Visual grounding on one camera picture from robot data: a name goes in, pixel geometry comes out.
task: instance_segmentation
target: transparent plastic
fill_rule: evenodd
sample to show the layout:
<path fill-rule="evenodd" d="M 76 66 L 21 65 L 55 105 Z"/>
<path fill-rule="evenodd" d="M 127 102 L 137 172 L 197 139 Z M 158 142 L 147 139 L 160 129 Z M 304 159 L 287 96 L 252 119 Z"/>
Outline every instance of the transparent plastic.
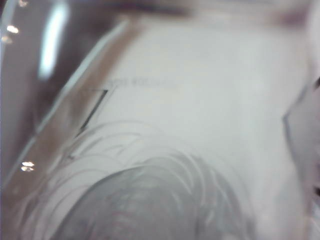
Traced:
<path fill-rule="evenodd" d="M 1 38 L 3 238 L 308 239 L 308 7 L 17 2 Z"/>

